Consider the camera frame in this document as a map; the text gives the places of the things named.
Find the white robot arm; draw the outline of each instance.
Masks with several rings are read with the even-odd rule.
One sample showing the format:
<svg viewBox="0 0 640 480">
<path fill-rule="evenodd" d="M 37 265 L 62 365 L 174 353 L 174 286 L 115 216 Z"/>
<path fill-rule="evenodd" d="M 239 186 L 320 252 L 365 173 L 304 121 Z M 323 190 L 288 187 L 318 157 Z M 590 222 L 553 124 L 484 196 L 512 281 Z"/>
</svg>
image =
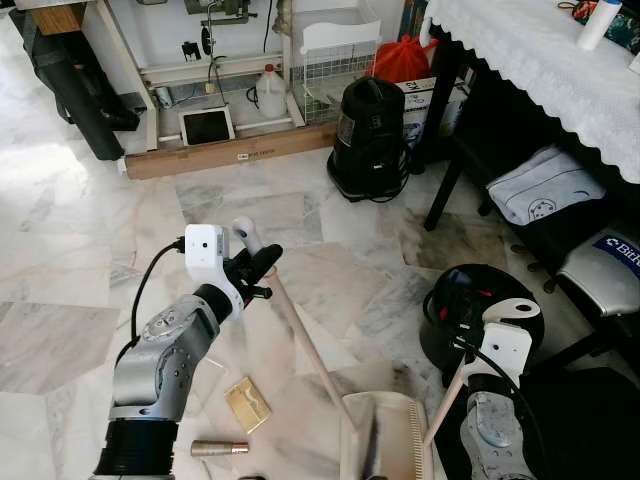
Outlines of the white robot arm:
<svg viewBox="0 0 640 480">
<path fill-rule="evenodd" d="M 196 366 L 223 321 L 270 296 L 256 283 L 282 255 L 279 245 L 233 259 L 228 250 L 222 227 L 187 227 L 187 270 L 202 285 L 153 317 L 116 362 L 106 446 L 92 480 L 173 479 L 173 442 Z"/>
</svg>

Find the white bottle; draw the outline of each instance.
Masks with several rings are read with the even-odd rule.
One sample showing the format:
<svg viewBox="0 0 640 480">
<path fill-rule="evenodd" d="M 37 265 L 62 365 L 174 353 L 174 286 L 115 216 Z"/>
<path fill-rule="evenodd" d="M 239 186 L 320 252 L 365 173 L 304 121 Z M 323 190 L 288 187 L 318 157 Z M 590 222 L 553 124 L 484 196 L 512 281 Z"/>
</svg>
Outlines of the white bottle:
<svg viewBox="0 0 640 480">
<path fill-rule="evenodd" d="M 264 73 L 256 83 L 256 93 L 258 95 L 258 107 L 267 118 L 284 117 L 287 112 L 285 97 L 287 87 L 284 80 L 274 72 L 273 65 L 264 67 Z"/>
<path fill-rule="evenodd" d="M 578 47 L 584 50 L 594 50 L 607 33 L 609 25 L 620 8 L 622 8 L 620 0 L 600 0 L 578 37 Z"/>
</svg>

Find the electrical cord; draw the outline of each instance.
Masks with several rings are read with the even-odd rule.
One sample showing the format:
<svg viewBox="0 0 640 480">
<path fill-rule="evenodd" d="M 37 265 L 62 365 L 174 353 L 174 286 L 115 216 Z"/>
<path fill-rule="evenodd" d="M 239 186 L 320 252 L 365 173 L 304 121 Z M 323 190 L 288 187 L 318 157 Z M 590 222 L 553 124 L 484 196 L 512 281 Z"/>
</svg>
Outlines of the electrical cord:
<svg viewBox="0 0 640 480">
<path fill-rule="evenodd" d="M 485 355 L 480 350 L 478 350 L 478 348 L 476 348 L 474 345 L 471 345 L 470 343 L 467 343 L 464 340 L 461 340 L 459 338 L 456 338 L 453 341 L 453 344 L 464 348 L 467 352 L 471 353 L 472 355 L 475 355 L 476 357 L 481 359 L 483 362 L 485 362 L 487 365 L 489 365 L 493 370 L 495 370 L 495 372 L 498 375 L 502 377 L 502 379 L 505 382 L 507 382 L 507 384 L 509 385 L 509 388 L 513 390 L 515 395 L 518 397 L 520 404 L 525 409 L 527 416 L 529 417 L 529 420 L 531 421 L 531 425 L 533 427 L 533 430 L 536 436 L 536 441 L 538 442 L 538 447 L 540 448 L 540 455 L 542 457 L 542 463 L 545 469 L 546 480 L 552 480 L 553 475 L 551 473 L 551 464 L 549 463 L 549 456 L 547 455 L 544 439 L 542 438 L 542 431 L 540 430 L 540 425 L 538 425 L 538 421 L 536 420 L 536 417 L 533 414 L 533 410 L 531 410 L 531 407 L 529 406 L 529 402 L 527 402 L 527 399 L 522 394 L 522 391 L 518 388 L 518 386 L 511 379 L 511 377 L 500 367 L 500 365 L 498 365 L 491 358 L 489 358 L 487 355 Z"/>
<path fill-rule="evenodd" d="M 260 105 L 258 105 L 258 91 L 256 90 L 255 85 L 245 92 L 245 96 L 247 100 L 253 103 L 253 106 L 260 110 Z"/>
<path fill-rule="evenodd" d="M 273 7 L 273 0 L 269 0 L 269 13 L 267 14 L 267 30 L 264 32 L 264 42 L 262 44 L 262 53 L 267 53 L 267 38 L 269 38 L 269 27 L 271 26 L 271 7 Z"/>
<path fill-rule="evenodd" d="M 214 72 L 216 74 L 216 84 L 218 85 L 218 90 L 220 90 L 220 96 L 222 97 L 222 104 L 226 105 L 227 101 L 224 99 L 224 90 L 222 89 L 222 83 L 220 82 L 220 76 L 218 75 L 218 64 L 216 63 L 220 58 L 226 58 L 226 55 L 218 55 L 213 58 L 213 63 L 215 64 Z"/>
<path fill-rule="evenodd" d="M 180 100 L 174 102 L 174 104 L 172 106 L 175 107 L 176 105 L 180 105 L 181 103 L 186 102 L 187 100 L 191 100 L 193 97 L 196 96 L 196 88 L 197 88 L 197 85 L 194 84 L 193 85 L 193 90 L 191 92 L 191 95 L 189 95 L 188 97 L 181 98 Z"/>
<path fill-rule="evenodd" d="M 151 271 L 158 263 L 158 260 L 167 252 L 176 249 L 180 253 L 184 253 L 184 237 L 179 237 L 178 240 L 173 242 L 171 245 L 167 245 L 153 257 L 151 263 L 147 267 L 147 271 L 144 272 L 144 276 L 142 277 L 142 281 L 140 282 L 140 286 L 138 287 L 138 291 L 136 292 L 136 297 L 133 300 L 133 306 L 131 307 L 131 342 L 137 341 L 138 337 L 138 328 L 136 325 L 137 316 L 138 316 L 138 304 L 140 303 L 140 297 L 142 296 L 142 291 L 144 290 L 147 281 L 149 280 L 149 276 L 151 275 Z"/>
<path fill-rule="evenodd" d="M 406 141 L 402 141 L 403 142 L 403 149 L 404 149 L 404 156 L 402 157 L 402 159 L 398 162 L 398 171 L 400 172 L 400 178 L 401 178 L 401 182 L 402 185 L 400 186 L 400 188 L 398 189 L 397 192 L 395 192 L 392 195 L 389 195 L 387 197 L 385 196 L 378 196 L 378 195 L 368 195 L 367 198 L 369 200 L 371 200 L 373 203 L 387 203 L 390 202 L 391 200 L 393 200 L 394 198 L 396 198 L 398 195 L 400 195 L 400 193 L 402 192 L 402 190 L 404 190 L 404 187 L 407 185 L 407 182 L 409 181 L 409 176 L 410 176 L 410 165 L 411 165 L 411 161 L 412 161 L 412 155 L 413 155 L 413 151 L 411 150 L 411 148 L 409 147 L 409 145 L 407 144 Z"/>
</svg>

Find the dustpan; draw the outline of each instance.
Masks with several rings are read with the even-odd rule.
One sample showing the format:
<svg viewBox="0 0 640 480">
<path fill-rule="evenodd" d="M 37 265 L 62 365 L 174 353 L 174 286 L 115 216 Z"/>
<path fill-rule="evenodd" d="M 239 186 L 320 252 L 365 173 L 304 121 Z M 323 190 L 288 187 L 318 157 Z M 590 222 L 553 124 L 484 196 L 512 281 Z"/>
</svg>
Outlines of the dustpan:
<svg viewBox="0 0 640 480">
<path fill-rule="evenodd" d="M 255 223 L 250 218 L 235 219 L 233 230 L 250 255 L 262 249 Z M 423 442 L 427 430 L 423 406 L 395 392 L 363 392 L 341 397 L 280 282 L 277 269 L 273 267 L 265 278 L 340 413 L 340 480 L 362 480 L 369 470 L 372 475 L 388 480 L 432 480 L 431 447 L 425 447 Z"/>
<path fill-rule="evenodd" d="M 340 480 L 432 480 L 431 447 L 424 446 L 427 417 L 413 398 L 395 392 L 345 395 L 357 433 L 341 423 Z"/>
</svg>

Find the white tablet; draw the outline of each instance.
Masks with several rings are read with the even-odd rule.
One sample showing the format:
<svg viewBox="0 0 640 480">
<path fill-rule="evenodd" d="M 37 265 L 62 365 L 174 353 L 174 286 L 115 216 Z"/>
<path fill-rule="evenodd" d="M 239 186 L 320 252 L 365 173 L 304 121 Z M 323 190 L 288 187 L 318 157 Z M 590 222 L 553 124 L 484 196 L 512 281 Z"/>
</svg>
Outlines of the white tablet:
<svg viewBox="0 0 640 480">
<path fill-rule="evenodd" d="M 179 119 L 185 146 L 236 138 L 228 105 L 180 112 Z"/>
</svg>

